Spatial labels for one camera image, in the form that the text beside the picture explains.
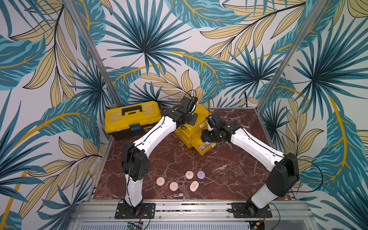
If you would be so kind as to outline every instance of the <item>toolbox latch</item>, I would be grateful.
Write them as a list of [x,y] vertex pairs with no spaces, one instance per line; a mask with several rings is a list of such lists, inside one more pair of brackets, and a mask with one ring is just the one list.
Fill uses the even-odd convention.
[[130,128],[131,131],[140,130],[141,129],[141,124],[139,124],[139,123],[131,124],[131,125],[129,125],[129,128]]

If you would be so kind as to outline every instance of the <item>blue palm leaf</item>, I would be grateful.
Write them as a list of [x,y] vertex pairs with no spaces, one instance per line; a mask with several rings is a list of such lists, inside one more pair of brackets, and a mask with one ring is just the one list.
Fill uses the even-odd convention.
[[86,74],[81,74],[75,70],[72,70],[76,77],[75,80],[84,84],[84,86],[73,86],[69,87],[75,89],[81,89],[82,91],[77,93],[73,98],[79,98],[79,100],[85,100],[85,102],[90,105],[89,109],[94,114],[99,114],[101,124],[104,123],[105,113],[107,108],[111,105],[111,100],[107,94],[107,89],[105,87],[105,81],[102,78],[100,71],[97,69],[93,59],[87,60],[88,67],[83,63],[83,69],[78,66],[81,72]]
[[[10,95],[11,95],[11,92],[8,94],[8,97],[4,103],[4,107],[0,113],[0,125],[4,124],[3,121],[5,118],[5,113],[7,110],[8,103],[9,103]],[[28,146],[29,144],[31,144],[31,142],[37,140],[40,137],[40,135],[35,135],[29,140],[25,141],[23,144],[18,145],[20,143],[21,138],[32,128],[32,125],[34,124],[26,126],[19,133],[17,133],[13,138],[11,138],[13,130],[17,124],[19,111],[20,111],[20,105],[19,105],[18,111],[15,114],[14,118],[12,119],[8,127],[5,129],[2,137],[0,138],[0,194],[27,202],[24,196],[22,196],[15,189],[8,187],[8,185],[40,184],[40,183],[43,183],[43,181],[37,178],[33,178],[33,177],[15,177],[11,179],[4,179],[4,178],[9,178],[9,176],[13,175],[14,173],[20,172],[20,171],[35,170],[35,171],[44,172],[44,169],[42,169],[41,167],[32,166],[28,164],[39,158],[49,155],[49,153],[39,154],[37,156],[28,158],[26,160],[22,160],[28,154],[39,149],[47,142],[40,143],[24,151],[24,148],[26,146]]]
[[[176,19],[165,27],[164,24],[169,18],[170,13],[166,14],[161,19],[163,0],[160,0],[157,7],[155,1],[145,0],[144,11],[141,9],[139,0],[136,0],[137,14],[134,12],[129,1],[127,1],[127,9],[123,9],[119,3],[115,0],[113,1],[123,17],[120,17],[110,8],[106,8],[117,19],[120,25],[115,25],[107,20],[103,20],[103,22],[117,31],[117,33],[105,31],[105,34],[118,39],[119,42],[112,40],[105,40],[103,42],[124,46],[122,49],[109,49],[110,51],[119,52],[119,54],[113,57],[123,57],[135,54],[142,55],[145,59],[147,72],[149,72],[150,67],[153,67],[158,75],[160,75],[158,66],[162,67],[164,73],[166,72],[165,66],[174,69],[169,62],[174,62],[176,64],[179,64],[179,62],[171,57],[181,59],[175,52],[185,52],[182,49],[173,47],[185,39],[175,40],[175,38],[186,31],[181,33],[175,32],[183,26],[185,22],[178,22],[178,19]],[[149,2],[152,2],[150,15],[148,15]]]
[[159,104],[159,107],[170,107],[176,104],[176,102],[173,101],[159,99],[162,87],[160,87],[157,92],[155,92],[152,82],[149,84],[149,91],[147,90],[147,83],[143,85],[143,90],[139,88],[135,83],[134,86],[137,88],[137,90],[131,89],[131,99],[134,104],[150,101],[157,102]]
[[233,92],[232,97],[234,97],[239,92],[241,92],[242,95],[247,92],[247,95],[255,97],[259,83],[263,83],[262,81],[270,81],[273,74],[276,72],[276,69],[281,62],[279,59],[280,55],[274,58],[273,53],[271,53],[267,59],[264,60],[265,56],[262,47],[262,54],[259,58],[256,50],[254,49],[254,61],[252,61],[252,57],[247,48],[245,48],[245,55],[240,50],[239,52],[245,64],[230,53],[230,56],[237,64],[228,63],[230,74],[226,78],[226,84],[228,87],[231,87],[231,89],[227,91],[225,95]]
[[271,107],[263,109],[261,112],[261,118],[265,123],[266,129],[270,134],[275,147],[278,149],[283,149],[279,128],[289,123],[289,121],[283,121],[288,113],[288,110],[286,109],[286,106],[279,109],[280,102],[281,101],[279,101],[277,108],[276,103],[273,103]]
[[[16,1],[9,1],[11,6],[15,9],[15,11],[18,13],[19,16],[21,16],[24,21],[30,26],[33,27],[29,21],[26,19],[26,16],[24,15],[24,11],[26,11],[35,22],[38,23],[38,25],[42,28],[41,24],[39,23],[39,20],[33,15],[33,12],[35,12],[43,21],[46,22],[46,24],[50,27],[51,25],[47,21],[44,15],[48,15],[50,17],[50,14],[55,13],[56,10],[52,7],[52,5],[47,1],[43,0],[51,9],[45,10],[38,2],[37,0],[18,0],[18,3],[22,6],[22,9],[18,6]],[[11,36],[11,33],[13,31],[12,25],[11,25],[11,17],[9,15],[9,10],[7,8],[7,5],[4,3],[4,0],[0,0],[0,10],[4,16],[5,23],[8,27],[8,36]]]
[[296,98],[298,99],[301,96],[304,96],[299,109],[303,108],[307,99],[310,98],[311,103],[307,105],[304,112],[307,112],[310,106],[313,105],[313,118],[317,107],[320,109],[321,116],[323,118],[324,105],[326,106],[328,113],[332,113],[329,98],[333,99],[340,110],[343,109],[336,93],[354,98],[363,98],[344,90],[340,86],[368,89],[368,87],[360,84],[346,82],[346,80],[366,78],[366,74],[363,74],[362,72],[367,71],[368,68],[352,69],[353,66],[368,60],[368,57],[366,56],[358,58],[368,50],[368,37],[365,36],[368,32],[368,28],[359,32],[361,28],[366,27],[366,21],[367,19],[363,20],[353,31],[350,32],[349,30],[355,22],[353,20],[349,26],[342,31],[342,26],[344,24],[343,16],[339,28],[337,30],[335,29],[336,33],[334,36],[332,35],[334,31],[333,23],[331,23],[331,27],[323,47],[322,37],[321,35],[318,35],[318,46],[316,52],[313,43],[309,44],[311,55],[307,55],[303,50],[301,51],[307,61],[307,66],[298,60],[300,68],[294,68],[310,81]]
[[75,210],[75,207],[78,205],[79,202],[81,202],[83,199],[85,199],[88,196],[88,191],[91,188],[92,183],[89,183],[90,177],[86,176],[83,179],[82,184],[78,188],[78,191],[72,200],[72,202],[69,201],[69,199],[66,197],[64,192],[58,187],[59,195],[61,198],[62,204],[56,203],[54,201],[46,201],[43,200],[46,207],[50,209],[62,209],[62,211],[56,213],[56,214],[46,214],[44,212],[38,211],[38,216],[42,220],[50,220],[39,228],[39,230],[46,229],[50,227],[50,230],[58,230],[58,229],[65,229],[66,225],[68,224],[68,221]]

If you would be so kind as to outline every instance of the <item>aluminum frame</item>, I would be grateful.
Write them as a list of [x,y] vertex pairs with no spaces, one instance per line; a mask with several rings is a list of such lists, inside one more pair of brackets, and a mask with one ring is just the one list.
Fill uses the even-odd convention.
[[[81,202],[71,217],[69,230],[78,230],[83,222],[132,222],[138,219],[117,220],[114,218],[119,200],[91,200]],[[251,221],[259,218],[235,219],[231,203],[244,202],[232,200],[144,200],[156,204],[155,218],[159,221]],[[316,222],[311,209],[305,201],[273,201],[282,220],[303,220],[310,230],[316,229]],[[267,220],[279,220],[279,213],[270,205],[273,217]]]

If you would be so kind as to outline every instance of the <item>toolbox handle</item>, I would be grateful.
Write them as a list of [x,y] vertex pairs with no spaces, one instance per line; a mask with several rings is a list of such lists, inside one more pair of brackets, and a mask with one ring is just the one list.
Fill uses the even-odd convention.
[[128,108],[121,109],[121,115],[124,116],[126,112],[133,111],[139,109],[139,112],[142,112],[142,105],[136,105]]

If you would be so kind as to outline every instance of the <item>pink disc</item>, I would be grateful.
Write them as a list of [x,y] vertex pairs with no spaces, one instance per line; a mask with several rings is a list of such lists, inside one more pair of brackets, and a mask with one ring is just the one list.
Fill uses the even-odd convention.
[[190,185],[190,190],[191,190],[192,192],[195,192],[195,191],[198,189],[198,187],[199,187],[199,183],[198,183],[198,181],[193,181],[193,182],[191,183],[191,185]]
[[159,177],[156,179],[156,184],[158,186],[163,186],[165,184],[165,179],[163,177]]
[[188,180],[190,180],[190,179],[192,179],[192,178],[194,177],[194,174],[193,174],[193,172],[192,172],[192,171],[187,171],[187,172],[185,173],[185,177],[186,177]]
[[173,192],[175,192],[176,190],[178,190],[178,183],[176,183],[176,182],[171,182],[170,183],[170,190],[171,191],[173,191]]

